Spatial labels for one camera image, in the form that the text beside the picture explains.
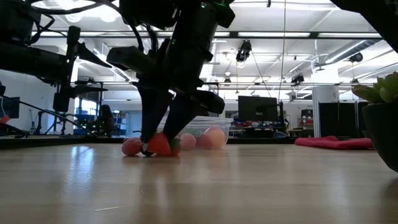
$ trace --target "succulent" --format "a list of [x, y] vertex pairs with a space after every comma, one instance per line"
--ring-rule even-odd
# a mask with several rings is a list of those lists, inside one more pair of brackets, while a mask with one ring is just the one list
[[386, 78], [377, 78], [373, 88], [356, 85], [353, 93], [370, 103], [398, 103], [398, 73], [394, 72]]

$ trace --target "wooden surface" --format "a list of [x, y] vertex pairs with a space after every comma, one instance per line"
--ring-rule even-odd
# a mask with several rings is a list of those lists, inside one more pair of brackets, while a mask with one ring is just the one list
[[398, 223], [398, 174], [372, 151], [234, 145], [146, 159], [120, 147], [0, 151], [0, 223]]

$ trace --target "potted plant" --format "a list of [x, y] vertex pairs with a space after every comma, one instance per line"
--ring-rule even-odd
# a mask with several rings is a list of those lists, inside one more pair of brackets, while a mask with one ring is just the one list
[[368, 134], [387, 166], [398, 172], [398, 73], [378, 78], [373, 88], [356, 85], [353, 93], [369, 102], [362, 110]]

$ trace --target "plastic container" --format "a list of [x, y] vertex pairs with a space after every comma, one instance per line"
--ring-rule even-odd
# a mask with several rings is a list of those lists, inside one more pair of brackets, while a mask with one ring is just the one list
[[[158, 131], [163, 131], [164, 124], [166, 123], [167, 117], [163, 117], [159, 124]], [[199, 138], [208, 128], [220, 128], [225, 135], [225, 142], [228, 141], [229, 128], [233, 122], [232, 118], [217, 118], [217, 117], [207, 117], [207, 116], [197, 116], [193, 119], [181, 132], [181, 134], [190, 133], [196, 138]]]

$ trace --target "black monitor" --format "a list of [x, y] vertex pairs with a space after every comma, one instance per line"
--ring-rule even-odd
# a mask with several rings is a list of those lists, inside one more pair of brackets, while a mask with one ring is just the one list
[[[20, 100], [19, 97], [12, 97], [12, 98], [15, 100]], [[19, 102], [3, 98], [2, 109], [0, 107], [0, 118], [4, 117], [3, 110], [6, 113], [5, 115], [8, 115], [10, 118], [19, 118]]]
[[238, 96], [239, 119], [243, 121], [277, 121], [277, 98]]

